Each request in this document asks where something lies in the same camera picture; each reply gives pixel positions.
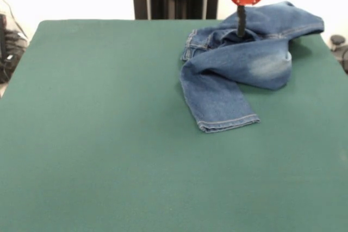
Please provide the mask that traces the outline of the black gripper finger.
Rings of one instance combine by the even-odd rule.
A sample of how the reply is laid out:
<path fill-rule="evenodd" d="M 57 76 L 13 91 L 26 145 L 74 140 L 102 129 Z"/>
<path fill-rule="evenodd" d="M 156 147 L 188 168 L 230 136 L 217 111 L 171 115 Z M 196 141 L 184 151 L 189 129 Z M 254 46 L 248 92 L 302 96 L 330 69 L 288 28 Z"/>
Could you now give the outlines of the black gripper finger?
<path fill-rule="evenodd" d="M 244 37 L 245 27 L 246 27 L 246 11 L 243 5 L 237 6 L 237 15 L 238 15 L 238 29 L 237 35 L 239 37 Z"/>

